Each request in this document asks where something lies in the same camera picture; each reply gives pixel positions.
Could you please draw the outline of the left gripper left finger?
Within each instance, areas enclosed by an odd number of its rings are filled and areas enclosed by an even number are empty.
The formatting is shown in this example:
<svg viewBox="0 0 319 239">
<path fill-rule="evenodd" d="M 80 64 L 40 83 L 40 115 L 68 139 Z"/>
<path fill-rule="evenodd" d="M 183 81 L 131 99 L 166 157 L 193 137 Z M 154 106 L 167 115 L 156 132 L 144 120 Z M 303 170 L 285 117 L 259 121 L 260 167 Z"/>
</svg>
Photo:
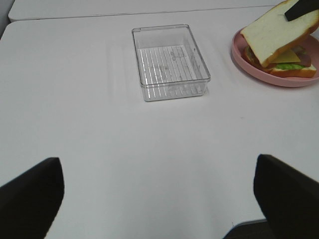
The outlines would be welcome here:
<svg viewBox="0 0 319 239">
<path fill-rule="evenodd" d="M 0 237 L 43 239 L 64 198 L 60 159 L 47 158 L 0 188 Z"/>
</svg>

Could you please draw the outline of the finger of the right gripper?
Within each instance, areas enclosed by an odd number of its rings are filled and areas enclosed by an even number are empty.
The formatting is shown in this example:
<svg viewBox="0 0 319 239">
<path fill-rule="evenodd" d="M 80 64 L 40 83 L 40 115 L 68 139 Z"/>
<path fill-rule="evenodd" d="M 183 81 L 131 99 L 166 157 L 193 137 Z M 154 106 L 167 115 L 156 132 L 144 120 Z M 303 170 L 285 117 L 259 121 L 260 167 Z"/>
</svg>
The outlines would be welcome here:
<svg viewBox="0 0 319 239">
<path fill-rule="evenodd" d="M 289 8 L 285 12 L 285 17 L 287 21 L 292 21 L 318 9 L 318 0 L 298 0 L 291 8 Z"/>
</svg>

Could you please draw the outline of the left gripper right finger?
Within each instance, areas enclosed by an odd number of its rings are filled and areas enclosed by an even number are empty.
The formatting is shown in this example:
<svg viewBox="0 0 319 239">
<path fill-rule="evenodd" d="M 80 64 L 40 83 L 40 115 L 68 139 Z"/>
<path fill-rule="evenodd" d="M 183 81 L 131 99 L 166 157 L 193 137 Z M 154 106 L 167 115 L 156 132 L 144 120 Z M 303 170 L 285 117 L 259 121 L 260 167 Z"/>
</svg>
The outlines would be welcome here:
<svg viewBox="0 0 319 239">
<path fill-rule="evenodd" d="M 319 183 L 268 154 L 257 158 L 255 198 L 278 239 L 319 237 Z"/>
</svg>

